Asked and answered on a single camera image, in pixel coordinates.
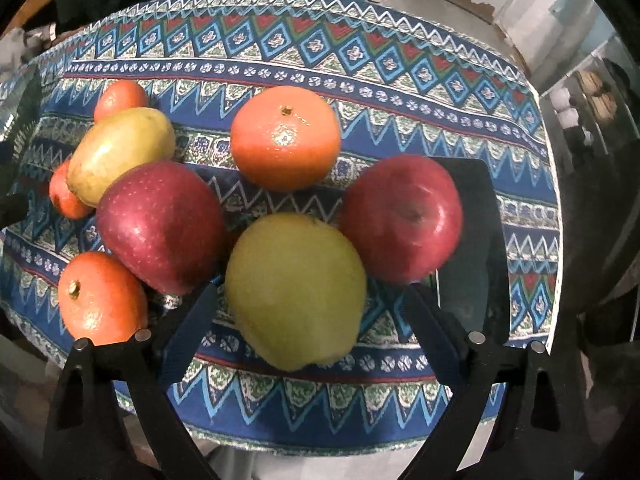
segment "orange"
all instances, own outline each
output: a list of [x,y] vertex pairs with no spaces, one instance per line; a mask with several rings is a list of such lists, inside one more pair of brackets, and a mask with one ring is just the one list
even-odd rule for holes
[[109,86],[98,99],[94,110],[94,121],[97,123],[101,119],[127,108],[146,106],[149,106],[149,98],[145,89],[135,81],[121,79]]
[[276,86],[249,99],[231,125],[231,155],[254,184],[290,192],[331,170],[340,127],[331,107],[310,90]]
[[49,182],[49,198],[63,216],[79,220],[87,216],[94,208],[82,203],[67,187],[66,174],[69,171],[69,162],[70,160],[66,160],[53,172],[51,182]]
[[69,262],[60,275],[58,303],[69,333],[95,345],[123,342],[146,328],[145,291],[106,253],[81,253]]

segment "blue tablecloth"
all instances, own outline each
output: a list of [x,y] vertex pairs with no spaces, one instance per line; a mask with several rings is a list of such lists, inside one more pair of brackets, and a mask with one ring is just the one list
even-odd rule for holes
[[[120,78],[137,80],[169,115],[178,156],[218,193],[228,224],[282,210],[333,222],[341,190],[396,153],[484,160],[504,228],[512,341],[548,335],[559,218],[546,134],[523,75],[487,46],[368,3],[160,0],[91,25],[33,64],[44,98],[14,185],[31,208],[5,233],[0,292],[10,318],[57,362],[72,343],[58,313],[60,272],[79,251],[104,248],[93,218],[55,212],[47,183],[91,126],[101,92]],[[0,100],[16,83],[0,87]],[[319,93],[342,129],[327,181],[293,196],[247,183],[228,148],[236,111],[280,84]],[[370,280],[353,351],[284,377],[243,341],[222,305],[184,380],[169,390],[171,402],[194,434],[245,449],[338,455],[419,442],[450,393],[402,319],[401,299]],[[501,394],[495,386],[486,416]]]

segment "mango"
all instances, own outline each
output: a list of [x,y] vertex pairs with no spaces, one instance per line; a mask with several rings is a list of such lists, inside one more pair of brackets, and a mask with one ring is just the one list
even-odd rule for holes
[[106,189],[132,168],[169,160],[175,151],[174,128],[153,108],[129,108],[89,129],[69,163],[68,188],[96,207]]

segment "yellow pear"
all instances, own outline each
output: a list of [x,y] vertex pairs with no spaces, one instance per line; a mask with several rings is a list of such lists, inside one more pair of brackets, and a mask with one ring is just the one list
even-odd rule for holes
[[366,292],[365,271],[350,241],[301,214],[254,222],[226,268],[226,300],[242,336],[287,372],[331,364],[351,351]]
[[66,176],[68,188],[96,207],[106,189],[127,171],[175,151],[174,128],[153,108],[129,108],[91,127],[74,152]]

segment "white cup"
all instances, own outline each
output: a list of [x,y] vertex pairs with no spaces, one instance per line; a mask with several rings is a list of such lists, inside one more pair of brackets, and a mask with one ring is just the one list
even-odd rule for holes
[[569,99],[571,99],[571,94],[567,88],[556,88],[549,94],[549,98],[551,99],[551,104],[554,107],[556,112],[561,112],[563,110],[567,110],[567,108],[571,107],[569,103]]
[[558,114],[558,121],[560,121],[563,130],[578,126],[578,120],[580,120],[580,115],[575,108],[568,108]]

